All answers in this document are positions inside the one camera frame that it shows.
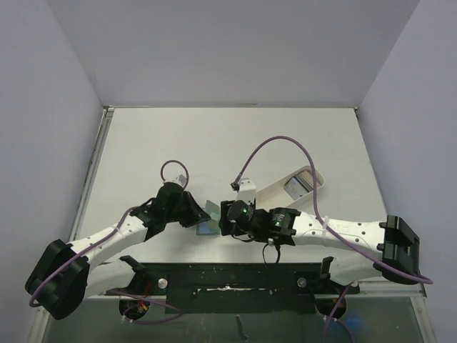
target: white wall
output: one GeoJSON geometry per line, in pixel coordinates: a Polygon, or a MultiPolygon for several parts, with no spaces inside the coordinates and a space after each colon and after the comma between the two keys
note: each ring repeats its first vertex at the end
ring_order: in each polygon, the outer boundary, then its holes
{"type": "Polygon", "coordinates": [[[387,209],[421,237],[428,310],[456,341],[457,2],[422,0],[361,105],[387,209]]]}
{"type": "Polygon", "coordinates": [[[0,9],[0,337],[25,342],[25,281],[68,239],[101,105],[45,0],[0,9]]]}
{"type": "Polygon", "coordinates": [[[358,106],[418,0],[48,0],[102,104],[358,106]]]}

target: black cable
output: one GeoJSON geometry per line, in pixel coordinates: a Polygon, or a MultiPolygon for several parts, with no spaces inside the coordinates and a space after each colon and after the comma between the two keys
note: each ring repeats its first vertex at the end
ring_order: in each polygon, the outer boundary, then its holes
{"type": "MultiPolygon", "coordinates": [[[[267,265],[266,260],[265,260],[265,249],[267,246],[270,245],[269,243],[265,244],[265,246],[262,249],[262,257],[263,257],[263,264],[265,264],[265,267],[270,268],[269,265],[267,265]]],[[[280,245],[275,245],[276,251],[278,252],[278,256],[276,258],[276,262],[274,264],[278,264],[279,260],[281,259],[281,246],[280,245]]]]}
{"type": "Polygon", "coordinates": [[[239,241],[242,241],[244,243],[251,243],[251,242],[254,242],[256,239],[255,238],[250,238],[250,239],[241,239],[241,238],[238,238],[238,237],[235,237],[233,234],[231,235],[234,239],[237,239],[239,241]]]}

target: green object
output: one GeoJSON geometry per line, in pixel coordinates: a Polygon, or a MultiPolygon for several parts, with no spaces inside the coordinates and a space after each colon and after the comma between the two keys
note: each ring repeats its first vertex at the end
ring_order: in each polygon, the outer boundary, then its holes
{"type": "Polygon", "coordinates": [[[221,208],[219,207],[219,205],[214,204],[209,200],[206,200],[206,206],[203,210],[207,214],[209,214],[211,220],[201,224],[197,224],[197,235],[206,236],[220,234],[221,229],[219,229],[219,220],[221,220],[221,208]]]}

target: white clip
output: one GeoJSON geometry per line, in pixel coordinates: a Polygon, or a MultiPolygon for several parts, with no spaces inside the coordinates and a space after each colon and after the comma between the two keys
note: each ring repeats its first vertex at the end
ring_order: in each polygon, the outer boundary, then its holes
{"type": "Polygon", "coordinates": [[[323,218],[322,229],[323,229],[324,231],[327,230],[327,225],[328,225],[328,222],[329,222],[329,221],[330,221],[330,219],[328,218],[328,216],[325,216],[325,217],[323,218]]]}
{"type": "Polygon", "coordinates": [[[113,225],[112,228],[115,229],[117,231],[117,233],[122,236],[122,238],[124,238],[124,234],[122,233],[121,228],[118,227],[118,224],[113,225]]]}

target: cable tie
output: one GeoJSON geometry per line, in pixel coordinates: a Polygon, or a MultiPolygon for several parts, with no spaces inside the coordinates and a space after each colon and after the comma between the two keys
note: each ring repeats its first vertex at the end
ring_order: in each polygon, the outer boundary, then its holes
{"type": "Polygon", "coordinates": [[[328,216],[325,216],[323,218],[323,224],[322,224],[322,229],[324,231],[327,231],[327,225],[328,225],[328,222],[330,221],[330,219],[328,218],[328,216]]]}

